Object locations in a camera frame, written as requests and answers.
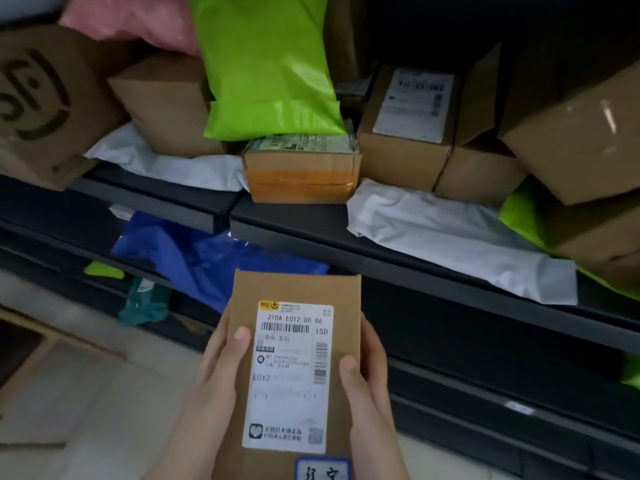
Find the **person's left hand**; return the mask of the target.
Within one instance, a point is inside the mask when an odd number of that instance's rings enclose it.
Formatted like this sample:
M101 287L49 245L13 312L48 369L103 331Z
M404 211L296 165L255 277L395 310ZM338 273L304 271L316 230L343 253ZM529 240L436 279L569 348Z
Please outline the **person's left hand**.
M218 359L227 339L236 331L230 329L230 312L229 305L209 340L193 387L180 414L180 417L196 417L209 422L216 420L225 430L236 405L236 382L234 396L218 395Z

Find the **person's right hand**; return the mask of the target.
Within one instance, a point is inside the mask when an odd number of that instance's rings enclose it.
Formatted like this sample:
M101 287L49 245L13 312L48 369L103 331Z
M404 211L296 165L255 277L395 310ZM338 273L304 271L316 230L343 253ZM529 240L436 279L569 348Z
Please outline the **person's right hand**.
M371 425L367 431L354 430L352 425L351 442L398 442L388 391L387 354L364 313L361 313L360 333L359 360L353 357L371 395Z

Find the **cardboard box with printed label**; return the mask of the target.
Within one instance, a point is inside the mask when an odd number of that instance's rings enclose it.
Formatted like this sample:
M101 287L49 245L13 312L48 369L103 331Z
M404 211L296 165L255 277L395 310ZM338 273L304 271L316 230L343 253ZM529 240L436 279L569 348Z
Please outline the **cardboard box with printed label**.
M230 329L252 339L212 480L293 480L299 456L351 461L339 363L359 360L361 277L237 270L230 306Z

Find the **person's right forearm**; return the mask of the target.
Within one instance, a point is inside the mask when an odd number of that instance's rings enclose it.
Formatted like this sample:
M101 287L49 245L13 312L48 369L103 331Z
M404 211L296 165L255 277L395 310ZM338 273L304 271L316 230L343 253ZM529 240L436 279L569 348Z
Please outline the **person's right forearm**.
M399 443L352 441L355 480L410 480Z

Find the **person's left forearm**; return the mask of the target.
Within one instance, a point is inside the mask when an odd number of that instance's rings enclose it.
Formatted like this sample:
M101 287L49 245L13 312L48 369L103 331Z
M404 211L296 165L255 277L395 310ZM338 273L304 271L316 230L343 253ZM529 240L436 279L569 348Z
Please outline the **person's left forearm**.
M216 420L179 418L159 459L141 480L211 480L224 434Z

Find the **blue bordered white tag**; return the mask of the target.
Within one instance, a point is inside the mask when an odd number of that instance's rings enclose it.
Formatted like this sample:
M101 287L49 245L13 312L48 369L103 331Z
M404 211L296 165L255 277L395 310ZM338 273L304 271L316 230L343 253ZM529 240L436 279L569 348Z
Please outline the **blue bordered white tag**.
M353 480L353 468L348 458L299 456L293 480Z

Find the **blue mailer bag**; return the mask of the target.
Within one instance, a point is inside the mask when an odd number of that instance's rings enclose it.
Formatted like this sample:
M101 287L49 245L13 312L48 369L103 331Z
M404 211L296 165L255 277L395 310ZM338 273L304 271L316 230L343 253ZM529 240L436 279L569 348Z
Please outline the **blue mailer bag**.
M111 253L146 260L177 290L222 313L237 269L263 273L328 274L330 266L236 240L229 230L206 233L136 212Z

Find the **teal mailer bag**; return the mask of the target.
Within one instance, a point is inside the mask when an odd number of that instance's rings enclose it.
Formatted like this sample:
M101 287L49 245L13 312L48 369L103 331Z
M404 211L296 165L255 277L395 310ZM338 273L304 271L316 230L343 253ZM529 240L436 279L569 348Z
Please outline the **teal mailer bag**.
M135 277L127 294L125 306L117 314L124 326L140 326L161 322L170 314L172 290L147 278Z

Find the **black metal shelf unit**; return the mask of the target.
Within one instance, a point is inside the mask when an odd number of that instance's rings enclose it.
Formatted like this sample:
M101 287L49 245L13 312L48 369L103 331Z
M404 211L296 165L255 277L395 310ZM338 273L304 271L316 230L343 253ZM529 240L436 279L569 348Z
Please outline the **black metal shelf unit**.
M540 305L355 237L343 205L258 204L107 163L66 191L0 175L0 267L112 316L132 278L85 276L92 260L177 290L111 254L124 221L110 203L361 274L401 432L523 480L640 480L640 391L620 382L640 302L580 276L576 306Z

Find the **small green mailer bag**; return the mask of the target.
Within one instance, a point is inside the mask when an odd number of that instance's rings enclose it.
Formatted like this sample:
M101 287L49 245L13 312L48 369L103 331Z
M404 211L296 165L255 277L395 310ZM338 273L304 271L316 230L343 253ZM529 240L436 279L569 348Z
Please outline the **small green mailer bag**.
M87 276L110 278L114 280L123 280L126 277L126 273L123 270L99 261L92 261L89 263L85 266L83 272Z

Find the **long white mailer bag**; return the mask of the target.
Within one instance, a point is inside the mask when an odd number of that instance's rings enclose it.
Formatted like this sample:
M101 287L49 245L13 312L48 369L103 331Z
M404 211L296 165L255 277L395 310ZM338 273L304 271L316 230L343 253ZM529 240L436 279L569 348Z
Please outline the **long white mailer bag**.
M497 210L364 178L347 201L348 231L543 305L579 302L573 261L549 256Z

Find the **tape wrapped orange cardboard box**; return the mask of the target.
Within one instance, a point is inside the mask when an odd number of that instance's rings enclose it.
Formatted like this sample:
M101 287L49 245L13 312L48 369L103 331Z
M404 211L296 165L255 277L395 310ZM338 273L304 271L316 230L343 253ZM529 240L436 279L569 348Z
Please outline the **tape wrapped orange cardboard box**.
M362 154L356 136L274 135L243 151L252 201L270 204L344 204L359 183Z

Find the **wooden pallet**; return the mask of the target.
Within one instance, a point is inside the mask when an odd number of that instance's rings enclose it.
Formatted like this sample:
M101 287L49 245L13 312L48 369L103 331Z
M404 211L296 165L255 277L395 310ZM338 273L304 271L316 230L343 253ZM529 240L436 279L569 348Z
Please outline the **wooden pallet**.
M0 305L0 425L41 364L60 345L124 362L127 354Z

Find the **crumpled white mailer bag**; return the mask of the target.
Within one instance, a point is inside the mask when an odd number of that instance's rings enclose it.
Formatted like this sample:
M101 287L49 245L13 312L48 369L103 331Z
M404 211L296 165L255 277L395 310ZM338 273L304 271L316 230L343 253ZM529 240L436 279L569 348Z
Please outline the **crumpled white mailer bag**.
M210 191L249 191L243 159L236 155L204 155L188 159L160 155L132 122L101 138L84 156L118 165L124 170L161 180Z

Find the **flat green mailer bag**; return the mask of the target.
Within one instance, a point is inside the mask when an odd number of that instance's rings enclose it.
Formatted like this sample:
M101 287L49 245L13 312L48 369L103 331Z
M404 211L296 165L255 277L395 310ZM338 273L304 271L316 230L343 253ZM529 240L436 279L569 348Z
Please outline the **flat green mailer bag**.
M499 220L509 229L529 241L546 254L556 258L546 241L544 211L554 200L546 188L532 176L526 177L514 192L507 197L499 211ZM575 265L577 272L594 280L605 288L627 298L640 302L640 284L628 287L615 287L601 276Z

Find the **cardboard box with white label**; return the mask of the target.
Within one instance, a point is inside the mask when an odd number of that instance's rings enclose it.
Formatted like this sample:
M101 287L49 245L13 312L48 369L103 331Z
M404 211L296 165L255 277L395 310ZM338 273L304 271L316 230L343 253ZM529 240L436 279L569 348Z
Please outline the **cardboard box with white label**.
M380 67L357 131L361 177L434 190L452 152L459 96L452 73Z

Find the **small plain cardboard box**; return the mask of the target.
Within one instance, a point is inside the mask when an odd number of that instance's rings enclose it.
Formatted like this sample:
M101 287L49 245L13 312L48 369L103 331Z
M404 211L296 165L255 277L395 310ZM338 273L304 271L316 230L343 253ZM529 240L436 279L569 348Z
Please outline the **small plain cardboard box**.
M452 149L434 194L498 209L528 174L507 145L484 134Z

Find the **plain brown cardboard box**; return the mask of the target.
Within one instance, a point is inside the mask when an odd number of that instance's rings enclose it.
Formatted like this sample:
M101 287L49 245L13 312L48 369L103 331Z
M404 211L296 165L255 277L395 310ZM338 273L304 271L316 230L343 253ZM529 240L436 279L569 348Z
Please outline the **plain brown cardboard box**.
M160 52L108 83L156 153L183 158L228 153L226 142L204 137L212 95L203 60Z

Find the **green plastic bag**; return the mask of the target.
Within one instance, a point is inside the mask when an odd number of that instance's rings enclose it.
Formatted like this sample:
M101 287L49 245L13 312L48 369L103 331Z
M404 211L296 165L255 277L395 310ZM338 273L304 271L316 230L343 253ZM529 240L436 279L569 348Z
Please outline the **green plastic bag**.
M640 355L625 354L620 382L640 391Z

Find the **dark brown cardboard box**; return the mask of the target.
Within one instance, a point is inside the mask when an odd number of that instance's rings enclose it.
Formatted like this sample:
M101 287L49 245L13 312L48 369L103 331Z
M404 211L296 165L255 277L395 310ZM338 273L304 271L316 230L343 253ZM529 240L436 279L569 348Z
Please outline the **dark brown cardboard box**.
M640 285L640 189L571 206L544 218L550 250L611 285Z

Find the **large bright green mailer bag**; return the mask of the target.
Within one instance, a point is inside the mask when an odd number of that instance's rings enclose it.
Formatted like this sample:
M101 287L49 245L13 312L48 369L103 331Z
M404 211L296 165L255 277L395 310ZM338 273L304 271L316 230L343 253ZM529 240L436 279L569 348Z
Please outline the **large bright green mailer bag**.
M214 97L204 136L343 135L324 49L328 0L189 0Z

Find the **upright cardboard box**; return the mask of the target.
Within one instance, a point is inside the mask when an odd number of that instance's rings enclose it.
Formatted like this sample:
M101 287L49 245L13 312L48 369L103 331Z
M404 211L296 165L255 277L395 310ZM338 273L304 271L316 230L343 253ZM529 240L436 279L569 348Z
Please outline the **upright cardboard box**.
M468 71L460 96L455 146L473 142L495 128L495 112L499 84L502 44L480 58Z

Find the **cardboard box with face print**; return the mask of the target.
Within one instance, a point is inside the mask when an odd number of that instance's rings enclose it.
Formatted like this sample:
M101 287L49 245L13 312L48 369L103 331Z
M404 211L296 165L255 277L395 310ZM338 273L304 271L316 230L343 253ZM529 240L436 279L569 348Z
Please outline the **cardboard box with face print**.
M0 174L62 191L92 169L84 154L127 119L107 79L135 56L57 24L0 31Z

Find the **large taped cardboard box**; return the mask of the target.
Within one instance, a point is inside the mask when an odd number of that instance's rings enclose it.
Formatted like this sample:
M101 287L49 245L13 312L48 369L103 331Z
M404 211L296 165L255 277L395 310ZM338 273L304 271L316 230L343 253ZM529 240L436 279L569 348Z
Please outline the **large taped cardboard box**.
M640 189L640 50L522 47L499 136L565 205Z

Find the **tall cardboard box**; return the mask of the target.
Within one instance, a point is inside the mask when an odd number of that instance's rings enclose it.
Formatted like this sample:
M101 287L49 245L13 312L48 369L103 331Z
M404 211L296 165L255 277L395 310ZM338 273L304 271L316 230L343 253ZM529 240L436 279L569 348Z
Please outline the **tall cardboard box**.
M369 74L368 19L367 0L328 0L324 47L334 85Z

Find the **pink mailer bag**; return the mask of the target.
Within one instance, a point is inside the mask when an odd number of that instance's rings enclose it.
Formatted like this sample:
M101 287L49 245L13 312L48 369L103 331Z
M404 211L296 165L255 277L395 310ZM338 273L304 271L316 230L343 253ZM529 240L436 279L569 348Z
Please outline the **pink mailer bag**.
M142 39L202 58L189 0L69 0L59 24L98 41Z

